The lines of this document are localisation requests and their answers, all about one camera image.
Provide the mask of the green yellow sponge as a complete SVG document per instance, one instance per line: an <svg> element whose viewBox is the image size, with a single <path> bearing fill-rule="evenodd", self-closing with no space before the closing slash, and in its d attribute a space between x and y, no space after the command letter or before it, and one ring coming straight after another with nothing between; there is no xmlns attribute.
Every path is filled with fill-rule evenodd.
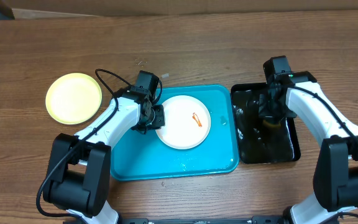
<svg viewBox="0 0 358 224"><path fill-rule="evenodd" d="M281 122L275 122L271 119L263 119L262 124L270 129L278 129L282 126Z"/></svg>

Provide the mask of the white plate with ketchup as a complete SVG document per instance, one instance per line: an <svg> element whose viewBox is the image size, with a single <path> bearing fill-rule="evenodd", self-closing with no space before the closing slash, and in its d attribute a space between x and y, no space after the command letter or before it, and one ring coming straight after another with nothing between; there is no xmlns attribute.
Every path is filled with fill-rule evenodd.
<svg viewBox="0 0 358 224"><path fill-rule="evenodd" d="M174 149L186 150L200 145L211 129L211 115L197 98L173 96L163 103L165 125L156 130L159 139Z"/></svg>

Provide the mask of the yellow-green plate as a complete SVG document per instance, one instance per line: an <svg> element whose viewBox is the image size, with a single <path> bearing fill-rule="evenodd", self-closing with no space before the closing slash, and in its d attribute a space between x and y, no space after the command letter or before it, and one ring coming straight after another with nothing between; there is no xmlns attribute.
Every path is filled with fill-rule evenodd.
<svg viewBox="0 0 358 224"><path fill-rule="evenodd" d="M55 80L45 96L48 114L62 124L80 124L92 118L103 99L98 82L84 73L69 73Z"/></svg>

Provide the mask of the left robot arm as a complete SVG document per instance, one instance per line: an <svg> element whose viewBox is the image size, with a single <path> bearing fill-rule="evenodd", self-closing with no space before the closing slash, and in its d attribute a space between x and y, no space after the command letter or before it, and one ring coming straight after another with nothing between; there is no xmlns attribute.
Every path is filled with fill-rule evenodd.
<svg viewBox="0 0 358 224"><path fill-rule="evenodd" d="M125 88L87 128L59 134L35 199L39 213L56 217L42 209L44 200L62 210L59 217L75 223L118 223L119 214L107 201L111 151L128 130L145 134L165 124L161 94L162 89Z"/></svg>

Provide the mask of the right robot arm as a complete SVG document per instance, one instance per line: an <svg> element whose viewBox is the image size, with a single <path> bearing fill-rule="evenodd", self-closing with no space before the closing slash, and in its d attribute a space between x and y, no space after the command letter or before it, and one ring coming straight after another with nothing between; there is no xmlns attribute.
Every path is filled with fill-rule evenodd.
<svg viewBox="0 0 358 224"><path fill-rule="evenodd" d="M259 100L259 116L299 117L320 146L313 193L287 208L282 223L337 223L358 209L358 126L325 96L309 72L273 73Z"/></svg>

